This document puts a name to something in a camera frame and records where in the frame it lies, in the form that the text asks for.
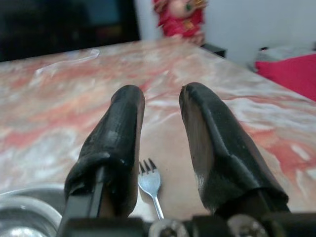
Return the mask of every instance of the metal fork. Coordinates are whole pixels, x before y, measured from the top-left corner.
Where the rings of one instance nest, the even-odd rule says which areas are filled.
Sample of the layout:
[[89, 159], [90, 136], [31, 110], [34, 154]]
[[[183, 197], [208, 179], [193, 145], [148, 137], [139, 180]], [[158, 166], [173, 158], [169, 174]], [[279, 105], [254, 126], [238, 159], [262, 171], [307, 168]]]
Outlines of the metal fork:
[[161, 220], [163, 219], [163, 213], [158, 201], [158, 191], [161, 186], [161, 177], [153, 161], [151, 159], [148, 159], [148, 161], [151, 168], [145, 160], [144, 166], [141, 162], [139, 162], [140, 171], [138, 175], [138, 186], [152, 197], [158, 218]]

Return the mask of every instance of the dark background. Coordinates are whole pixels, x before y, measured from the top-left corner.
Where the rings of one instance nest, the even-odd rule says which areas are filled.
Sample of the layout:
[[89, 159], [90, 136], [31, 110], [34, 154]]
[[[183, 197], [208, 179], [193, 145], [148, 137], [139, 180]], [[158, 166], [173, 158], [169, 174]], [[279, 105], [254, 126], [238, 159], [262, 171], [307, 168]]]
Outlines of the dark background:
[[132, 0], [0, 0], [0, 61], [134, 40]]

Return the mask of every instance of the red figurine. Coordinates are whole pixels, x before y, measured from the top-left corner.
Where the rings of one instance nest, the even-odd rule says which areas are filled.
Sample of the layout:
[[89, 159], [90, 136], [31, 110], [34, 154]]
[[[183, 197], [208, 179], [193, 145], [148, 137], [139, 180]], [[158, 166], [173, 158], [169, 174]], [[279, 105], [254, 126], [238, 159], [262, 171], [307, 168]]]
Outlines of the red figurine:
[[167, 37], [181, 37], [197, 45], [204, 44], [205, 35], [200, 24], [204, 22], [204, 0], [154, 0], [159, 14], [159, 26]]

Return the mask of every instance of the marble table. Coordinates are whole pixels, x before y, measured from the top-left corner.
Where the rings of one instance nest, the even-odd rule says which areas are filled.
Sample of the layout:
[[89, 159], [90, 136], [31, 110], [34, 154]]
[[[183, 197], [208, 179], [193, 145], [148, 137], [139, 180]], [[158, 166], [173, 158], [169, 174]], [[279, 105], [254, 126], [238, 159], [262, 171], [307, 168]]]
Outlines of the marble table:
[[[290, 209], [316, 211], [316, 103], [170, 39], [0, 63], [0, 190], [64, 182], [111, 96], [135, 84], [146, 97], [140, 159], [151, 158], [162, 173], [165, 217], [207, 213], [178, 103], [181, 86], [193, 81], [230, 107], [289, 194]], [[157, 218], [143, 194], [133, 215]]]

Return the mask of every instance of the fork tines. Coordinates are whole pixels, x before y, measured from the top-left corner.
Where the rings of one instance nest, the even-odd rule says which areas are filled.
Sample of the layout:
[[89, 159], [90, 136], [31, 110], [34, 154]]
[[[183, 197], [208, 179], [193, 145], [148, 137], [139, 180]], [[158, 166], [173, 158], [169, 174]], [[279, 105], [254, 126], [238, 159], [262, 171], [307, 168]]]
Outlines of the fork tines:
[[145, 160], [144, 160], [144, 166], [142, 165], [141, 162], [139, 162], [139, 167], [140, 167], [139, 174], [148, 173], [149, 171], [154, 172], [154, 170], [157, 169], [154, 162], [150, 158], [148, 159], [148, 161], [151, 167], [147, 164]]

